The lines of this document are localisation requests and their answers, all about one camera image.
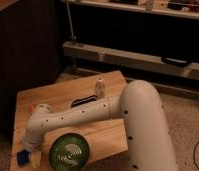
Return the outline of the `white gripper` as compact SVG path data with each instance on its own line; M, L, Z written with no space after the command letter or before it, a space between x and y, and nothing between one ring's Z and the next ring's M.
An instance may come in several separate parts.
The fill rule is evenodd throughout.
M40 150L41 145L40 144L32 144L32 143L29 143L27 141L22 141L22 144L23 144L23 148L27 152L30 152L29 161L31 163L32 169L33 170L38 169L41 165L42 152L41 151L34 152L34 151Z

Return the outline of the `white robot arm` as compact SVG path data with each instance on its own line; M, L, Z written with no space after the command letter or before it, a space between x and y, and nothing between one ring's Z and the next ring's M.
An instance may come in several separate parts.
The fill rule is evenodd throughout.
M37 105L27 121L23 146L32 152L49 131L117 118L124 120L131 171L179 171L160 95L144 80L128 83L117 96L62 112L52 112L47 104Z

